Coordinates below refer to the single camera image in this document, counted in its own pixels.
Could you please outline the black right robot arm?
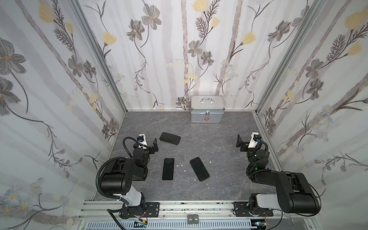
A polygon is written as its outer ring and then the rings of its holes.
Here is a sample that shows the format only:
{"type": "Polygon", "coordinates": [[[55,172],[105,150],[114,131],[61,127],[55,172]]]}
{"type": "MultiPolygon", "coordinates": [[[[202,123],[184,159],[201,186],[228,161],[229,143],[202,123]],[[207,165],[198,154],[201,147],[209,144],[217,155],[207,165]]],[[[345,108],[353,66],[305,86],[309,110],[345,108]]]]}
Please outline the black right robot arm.
{"type": "Polygon", "coordinates": [[[304,174],[267,168],[270,151],[259,133],[253,132],[249,142],[237,135],[236,147],[246,153],[249,164],[245,172],[249,180],[276,189],[274,194],[251,194],[247,204],[250,215],[259,216],[267,211],[278,210],[312,217],[320,212],[322,201],[304,174]]]}

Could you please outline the blue phone black screen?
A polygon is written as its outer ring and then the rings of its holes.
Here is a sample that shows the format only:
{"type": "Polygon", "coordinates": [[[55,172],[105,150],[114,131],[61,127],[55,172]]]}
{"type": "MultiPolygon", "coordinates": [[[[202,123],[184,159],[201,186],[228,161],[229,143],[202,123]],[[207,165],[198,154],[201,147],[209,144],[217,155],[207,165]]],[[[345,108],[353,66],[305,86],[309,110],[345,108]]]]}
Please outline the blue phone black screen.
{"type": "Polygon", "coordinates": [[[190,165],[200,182],[210,178],[210,175],[199,157],[190,160],[190,165]]]}

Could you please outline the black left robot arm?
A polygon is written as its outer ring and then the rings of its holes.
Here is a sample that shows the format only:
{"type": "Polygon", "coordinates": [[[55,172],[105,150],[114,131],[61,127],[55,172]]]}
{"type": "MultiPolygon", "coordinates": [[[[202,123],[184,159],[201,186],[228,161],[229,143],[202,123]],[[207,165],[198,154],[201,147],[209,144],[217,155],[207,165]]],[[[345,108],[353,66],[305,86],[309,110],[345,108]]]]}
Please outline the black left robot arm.
{"type": "Polygon", "coordinates": [[[150,155],[159,151],[157,139],[148,146],[144,134],[137,138],[125,137],[123,147],[128,157],[114,157],[102,164],[97,172],[95,185],[99,194],[123,202],[119,211],[123,219],[143,216],[148,211],[144,195],[132,182],[145,181],[148,176],[150,155]]]}

